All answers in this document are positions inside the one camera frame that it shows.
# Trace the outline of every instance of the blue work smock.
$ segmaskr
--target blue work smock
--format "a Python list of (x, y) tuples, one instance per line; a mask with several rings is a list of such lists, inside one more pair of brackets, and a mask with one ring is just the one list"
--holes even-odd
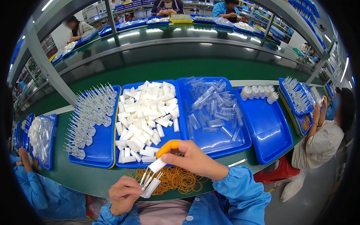
[[(20, 158), (10, 155), (10, 161), (14, 163)], [(40, 217), (55, 220), (86, 217), (85, 194), (33, 171), (26, 172), (23, 166), (13, 170), (26, 199)]]
[(243, 9), (245, 9), (245, 10), (249, 11), (249, 7), (247, 7), (247, 6), (245, 6), (245, 5), (242, 5), (242, 6), (241, 6), (241, 8), (243, 8)]
[[(265, 224), (265, 207), (271, 200), (271, 194), (264, 192), (262, 183), (255, 183), (253, 174), (246, 166), (229, 168), (229, 174), (219, 181), (213, 181), (212, 186), (224, 195), (231, 205), (228, 217), (234, 219), (233, 224)], [(205, 193), (197, 196), (193, 202), (183, 224), (187, 225), (225, 225), (232, 224), (219, 207), (214, 194)], [(110, 212), (111, 204), (101, 208), (98, 220), (93, 225), (140, 225), (136, 205), (121, 216), (114, 216)]]
[[(235, 7), (235, 13), (240, 15), (239, 14), (239, 10)], [(222, 3), (216, 3), (214, 5), (214, 8), (212, 10), (212, 14), (211, 16), (212, 17), (219, 17), (220, 14), (226, 14), (226, 7), (225, 7), (225, 2), (222, 2)]]

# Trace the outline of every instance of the white foam block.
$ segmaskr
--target white foam block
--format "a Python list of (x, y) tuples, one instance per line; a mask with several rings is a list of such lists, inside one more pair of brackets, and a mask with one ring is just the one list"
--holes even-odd
[(156, 129), (157, 129), (157, 131), (159, 132), (159, 136), (160, 136), (161, 138), (165, 137), (164, 131), (162, 130), (162, 126), (161, 126), (160, 124), (157, 124), (157, 125), (156, 125)]
[(167, 127), (169, 124), (166, 122), (166, 121), (163, 121), (162, 119), (160, 118), (157, 118), (155, 120), (155, 122), (159, 123), (160, 125), (164, 126), (164, 127)]
[(135, 156), (135, 158), (136, 158), (136, 161), (138, 161), (138, 162), (141, 162), (141, 156), (138, 154), (138, 153), (136, 153), (136, 152), (134, 152), (132, 149), (130, 150), (130, 154), (132, 155), (132, 156)]
[(142, 157), (143, 162), (155, 162), (156, 156), (150, 157), (150, 156), (143, 156)]
[(154, 157), (155, 153), (153, 151), (141, 149), (140, 150), (140, 155)]
[(129, 157), (130, 156), (130, 148), (125, 148), (125, 157)]
[(150, 147), (150, 146), (146, 146), (145, 150), (149, 150), (149, 151), (153, 151), (153, 152), (158, 152), (160, 149), (159, 148), (154, 148), (154, 147)]

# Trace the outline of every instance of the blue plastic tray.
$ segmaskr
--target blue plastic tray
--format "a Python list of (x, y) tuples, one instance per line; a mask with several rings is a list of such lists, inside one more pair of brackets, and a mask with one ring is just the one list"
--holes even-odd
[(214, 21), (204, 21), (204, 20), (195, 19), (195, 17), (207, 17), (205, 15), (190, 14), (190, 16), (193, 19), (193, 21), (196, 23), (206, 23), (206, 24), (214, 24), (215, 23)]
[[(30, 115), (28, 115), (26, 117), (26, 121), (30, 122), (30, 125), (25, 124), (25, 129), (29, 130), (32, 121), (35, 118), (35, 114), (31, 113)], [(24, 131), (24, 136), (23, 136), (23, 141), (22, 141), (22, 146), (26, 151), (29, 151), (29, 145), (30, 145), (30, 138), (27, 136), (27, 132)]]
[[(168, 82), (170, 84), (175, 85), (175, 80), (159, 80), (159, 81), (154, 81), (154, 82)], [(126, 84), (122, 87), (122, 89), (130, 89), (132, 87), (134, 87), (135, 89), (138, 88), (140, 85), (143, 85), (144, 82), (140, 82), (140, 83), (135, 83), (135, 84)], [(177, 102), (181, 102), (180, 99), (180, 93), (179, 90), (176, 88), (176, 98), (177, 98)], [(168, 127), (162, 127), (165, 137), (161, 138), (161, 142), (156, 146), (154, 144), (151, 145), (151, 147), (154, 148), (161, 148), (166, 142), (168, 142), (169, 140), (174, 140), (174, 139), (181, 139), (184, 140), (185, 137), (185, 131), (186, 131), (186, 124), (183, 123), (181, 121), (181, 117), (182, 114), (180, 112), (180, 117), (179, 117), (179, 128), (180, 128), (180, 132), (174, 132), (174, 126), (168, 126)], [(115, 151), (115, 165), (117, 167), (120, 168), (146, 168), (148, 165), (150, 165), (150, 162), (147, 163), (143, 163), (141, 162), (129, 162), (129, 163), (118, 163), (118, 159), (119, 159), (119, 149), (116, 147), (116, 151)]]
[(95, 30), (94, 33), (88, 37), (87, 39), (83, 39), (83, 40), (79, 40), (76, 45), (75, 48), (78, 48), (80, 46), (83, 46), (84, 44), (86, 44), (88, 41), (90, 41), (91, 38), (93, 38), (95, 36), (95, 34), (97, 34), (99, 32), (99, 30)]
[(239, 30), (239, 31), (242, 31), (242, 32), (245, 32), (245, 33), (252, 33), (252, 34), (255, 33), (254, 31), (248, 31), (248, 30), (244, 30), (244, 29), (238, 28), (238, 27), (236, 27), (235, 25), (234, 25), (234, 29)]
[[(291, 102), (292, 112), (293, 112), (295, 115), (298, 115), (298, 116), (312, 112), (312, 111), (313, 111), (313, 107), (312, 107), (311, 103), (309, 102), (309, 100), (307, 100), (307, 101), (310, 103), (310, 106), (307, 108), (307, 110), (305, 110), (305, 112), (300, 112), (300, 113), (298, 113), (298, 112), (295, 110), (294, 103), (291, 101), (291, 99), (290, 99), (290, 97), (289, 97), (289, 94), (285, 91), (285, 88), (284, 88), (284, 86), (283, 86), (283, 81), (284, 81), (284, 80), (285, 80), (284, 78), (279, 77), (279, 85), (280, 85), (280, 87), (281, 87), (281, 90), (284, 91), (284, 94), (285, 94), (285, 96), (286, 96), (286, 99), (287, 99), (289, 102)], [(300, 89), (304, 91), (303, 95), (306, 95), (305, 90), (304, 90), (304, 87), (300, 84), (300, 82), (299, 82), (296, 86), (297, 86), (297, 87), (300, 86)]]
[[(115, 28), (116, 28), (117, 31), (120, 30), (119, 25), (120, 25), (120, 22), (115, 23)], [(104, 27), (104, 29), (101, 30), (99, 36), (100, 37), (105, 37), (106, 35), (109, 35), (111, 33), (112, 33), (111, 26), (109, 25), (109, 26)]]
[(256, 159), (265, 165), (292, 146), (290, 129), (277, 101), (271, 105), (266, 98), (243, 101), (240, 97), (242, 89), (236, 89), (236, 97), (249, 128)]
[(147, 22), (147, 18), (146, 18), (146, 17), (140, 18), (140, 19), (133, 19), (133, 20), (130, 20), (130, 21), (136, 21), (136, 20), (145, 20), (145, 21), (144, 21), (144, 22), (141, 22), (141, 23), (136, 23), (136, 24), (133, 24), (133, 25), (128, 25), (128, 26), (125, 26), (125, 27), (120, 27), (120, 26), (119, 26), (119, 29), (120, 29), (120, 30), (129, 29), (129, 28), (132, 28), (132, 27), (137, 27), (137, 26), (144, 25), (144, 24), (146, 24), (146, 22)]
[[(187, 112), (185, 110), (186, 106), (184, 105), (185, 100), (187, 101), (187, 108), (191, 109), (191, 105), (194, 103), (195, 99), (193, 98), (192, 94), (189, 92), (190, 85), (184, 85), (184, 80), (186, 78), (179, 78), (176, 80), (176, 89), (180, 91), (180, 99), (179, 103), (179, 110), (180, 110), (180, 118), (182, 123), (186, 125), (186, 118), (189, 114), (193, 112)], [(225, 77), (196, 77), (203, 78), (205, 82), (211, 82), (213, 80), (219, 81), (220, 79), (225, 80), (226, 82), (226, 90), (230, 91), (230, 94), (235, 94), (235, 91), (230, 84), (230, 81)], [(194, 111), (195, 116), (197, 116), (198, 110)], [(224, 121), (225, 128), (234, 134), (236, 129), (231, 128), (231, 121)], [(220, 127), (216, 133), (207, 133), (202, 132), (202, 129), (199, 128), (197, 130), (193, 130), (194, 135), (194, 142), (195, 144), (208, 156), (211, 158), (220, 158), (224, 156), (228, 156), (231, 154), (235, 154), (237, 152), (242, 152), (247, 150), (251, 147), (251, 138), (249, 134), (249, 130), (247, 127), (247, 122), (243, 120), (244, 125), (241, 127), (241, 132), (239, 133), (238, 139), (236, 142), (232, 142), (225, 134), (220, 131)], [(186, 130), (186, 140), (189, 140), (189, 134)]]
[(43, 165), (40, 160), (38, 160), (37, 158), (34, 157), (34, 155), (32, 154), (32, 151), (33, 151), (33, 147), (30, 145), (30, 150), (29, 150), (29, 153), (30, 153), (30, 156), (34, 159), (37, 160), (37, 163), (39, 166), (47, 169), (47, 170), (50, 170), (51, 167), (52, 167), (52, 161), (53, 161), (53, 142), (54, 142), (54, 134), (55, 134), (55, 128), (56, 128), (56, 122), (58, 120), (57, 118), (57, 115), (56, 114), (51, 114), (51, 116), (55, 117), (55, 120), (54, 120), (54, 126), (53, 126), (53, 129), (51, 130), (51, 139), (50, 139), (50, 162), (49, 162), (49, 165), (45, 166)]
[(72, 163), (92, 166), (98, 168), (110, 169), (115, 165), (115, 140), (119, 139), (117, 135), (115, 123), (117, 122), (119, 95), (121, 87), (119, 85), (112, 86), (117, 91), (115, 108), (113, 116), (111, 117), (112, 123), (108, 127), (104, 125), (95, 125), (96, 133), (93, 136), (93, 143), (90, 146), (85, 146), (85, 158), (83, 160), (68, 154), (68, 159)]
[(146, 24), (147, 24), (147, 25), (169, 24), (170, 19), (169, 19), (169, 21), (165, 21), (165, 22), (149, 23), (149, 21), (150, 21), (151, 19), (153, 19), (153, 18), (159, 18), (159, 19), (161, 19), (161, 18), (164, 18), (164, 17), (168, 17), (168, 16), (167, 16), (167, 15), (159, 15), (159, 16), (154, 16), (154, 17), (148, 17), (148, 21), (146, 21)]

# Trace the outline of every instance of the blue sleeve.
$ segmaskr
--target blue sleeve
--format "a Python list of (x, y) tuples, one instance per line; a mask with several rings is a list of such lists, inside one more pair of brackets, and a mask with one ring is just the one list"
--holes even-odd
[(111, 204), (105, 204), (101, 207), (100, 216), (93, 222), (93, 225), (118, 225), (122, 224), (129, 213), (124, 213), (121, 216), (114, 216), (110, 212)]
[(35, 209), (46, 209), (48, 207), (48, 201), (37, 174), (33, 171), (27, 172), (26, 174), (30, 184), (18, 177), (20, 187), (24, 192), (26, 199)]
[(271, 194), (264, 192), (262, 183), (255, 183), (253, 174), (246, 166), (229, 168), (229, 174), (212, 186), (220, 194), (229, 199), (229, 203), (237, 205), (229, 209), (229, 218), (235, 219), (233, 224), (265, 224), (265, 207), (271, 200)]
[(224, 14), (223, 11), (221, 10), (220, 4), (216, 3), (213, 10), (212, 10), (212, 17), (219, 17), (219, 14)]

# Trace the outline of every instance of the ceiling light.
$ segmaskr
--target ceiling light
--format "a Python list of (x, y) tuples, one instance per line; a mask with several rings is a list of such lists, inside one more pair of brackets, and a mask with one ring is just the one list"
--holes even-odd
[(50, 0), (46, 3), (46, 5), (42, 8), (42, 11), (44, 11), (46, 9), (46, 7), (48, 7), (50, 5), (50, 3), (52, 2), (53, 0)]
[(344, 79), (344, 76), (345, 76), (345, 72), (346, 72), (348, 63), (349, 63), (349, 57), (346, 59), (346, 64), (345, 64), (344, 73), (342, 74), (342, 78), (341, 78), (341, 80), (340, 80), (340, 83), (342, 82), (342, 79)]
[(326, 37), (326, 39), (331, 43), (331, 40), (328, 36), (326, 36), (326, 34), (324, 34), (324, 36)]

